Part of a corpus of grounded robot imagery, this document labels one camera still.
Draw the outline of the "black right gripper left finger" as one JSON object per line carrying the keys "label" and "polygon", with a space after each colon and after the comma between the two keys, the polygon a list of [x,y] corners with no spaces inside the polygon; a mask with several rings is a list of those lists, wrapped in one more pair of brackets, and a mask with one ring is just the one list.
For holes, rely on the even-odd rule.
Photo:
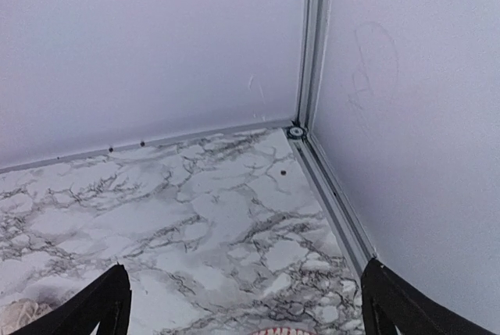
{"label": "black right gripper left finger", "polygon": [[11,334],[127,334],[131,288],[116,264],[65,304]]}

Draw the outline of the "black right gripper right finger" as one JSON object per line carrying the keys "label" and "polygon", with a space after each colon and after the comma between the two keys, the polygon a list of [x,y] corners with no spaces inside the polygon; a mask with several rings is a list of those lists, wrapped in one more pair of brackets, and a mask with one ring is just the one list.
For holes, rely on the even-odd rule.
{"label": "black right gripper right finger", "polygon": [[361,287],[366,334],[490,333],[429,299],[375,258],[362,273]]}

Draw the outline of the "beige and black umbrella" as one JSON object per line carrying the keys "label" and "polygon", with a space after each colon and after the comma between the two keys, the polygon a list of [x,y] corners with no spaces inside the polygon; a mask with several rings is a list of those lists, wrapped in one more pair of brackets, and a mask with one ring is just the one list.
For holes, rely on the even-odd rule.
{"label": "beige and black umbrella", "polygon": [[46,303],[31,299],[13,301],[1,308],[1,334],[11,334],[52,311]]}

